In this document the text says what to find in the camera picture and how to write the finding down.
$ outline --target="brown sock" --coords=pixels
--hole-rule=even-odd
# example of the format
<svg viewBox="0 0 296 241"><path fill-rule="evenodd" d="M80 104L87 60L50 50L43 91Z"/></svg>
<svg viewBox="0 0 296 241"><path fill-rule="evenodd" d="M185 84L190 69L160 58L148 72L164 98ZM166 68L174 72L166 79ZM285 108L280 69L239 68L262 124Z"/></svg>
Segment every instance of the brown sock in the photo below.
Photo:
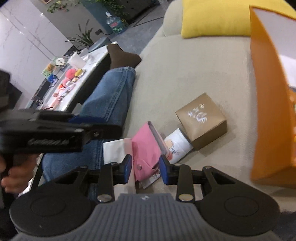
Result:
<svg viewBox="0 0 296 241"><path fill-rule="evenodd" d="M107 49L111 58L110 69L120 67L135 68L141 62L139 55L124 52L117 44L109 44Z"/></svg>

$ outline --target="tiled floor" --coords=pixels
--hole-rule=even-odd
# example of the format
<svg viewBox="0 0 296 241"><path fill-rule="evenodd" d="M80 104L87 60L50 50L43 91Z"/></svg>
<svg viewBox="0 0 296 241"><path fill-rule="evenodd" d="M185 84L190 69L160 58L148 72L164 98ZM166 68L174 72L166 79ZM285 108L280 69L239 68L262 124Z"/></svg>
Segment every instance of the tiled floor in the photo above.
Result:
<svg viewBox="0 0 296 241"><path fill-rule="evenodd" d="M110 39L117 41L124 51L139 54L162 25L164 13L161 6L155 6L143 13L125 32Z"/></svg>

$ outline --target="pink pouch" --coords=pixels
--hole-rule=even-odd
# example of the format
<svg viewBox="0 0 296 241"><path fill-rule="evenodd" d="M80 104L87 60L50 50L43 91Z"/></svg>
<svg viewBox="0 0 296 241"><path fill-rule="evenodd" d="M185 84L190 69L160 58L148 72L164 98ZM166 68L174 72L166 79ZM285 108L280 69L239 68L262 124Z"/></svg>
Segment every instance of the pink pouch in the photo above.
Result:
<svg viewBox="0 0 296 241"><path fill-rule="evenodd" d="M145 123L132 138L136 181L152 176L158 170L160 155L170 153L167 146L162 143L163 139L150 121Z"/></svg>

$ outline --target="yellow pillow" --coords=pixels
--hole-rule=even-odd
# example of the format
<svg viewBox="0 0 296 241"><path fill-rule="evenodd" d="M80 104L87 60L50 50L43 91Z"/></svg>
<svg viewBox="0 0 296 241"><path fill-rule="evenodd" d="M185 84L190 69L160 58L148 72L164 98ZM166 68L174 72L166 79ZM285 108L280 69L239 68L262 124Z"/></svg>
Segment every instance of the yellow pillow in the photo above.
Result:
<svg viewBox="0 0 296 241"><path fill-rule="evenodd" d="M183 0L181 35L250 36L250 5L296 18L296 11L284 0Z"/></svg>

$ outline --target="blue jeans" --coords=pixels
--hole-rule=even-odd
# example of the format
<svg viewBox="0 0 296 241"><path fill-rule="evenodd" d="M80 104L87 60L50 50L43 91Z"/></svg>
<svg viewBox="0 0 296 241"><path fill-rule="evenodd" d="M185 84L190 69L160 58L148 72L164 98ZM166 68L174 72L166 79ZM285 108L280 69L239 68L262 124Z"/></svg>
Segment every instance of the blue jeans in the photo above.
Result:
<svg viewBox="0 0 296 241"><path fill-rule="evenodd" d="M131 101L136 72L131 67L109 70L93 93L85 101L80 116L102 118L108 124L123 126ZM48 153L42 167L46 181L57 178L79 166L100 169L104 164L103 143L109 140L92 140L80 153ZM95 190L89 197L96 199Z"/></svg>

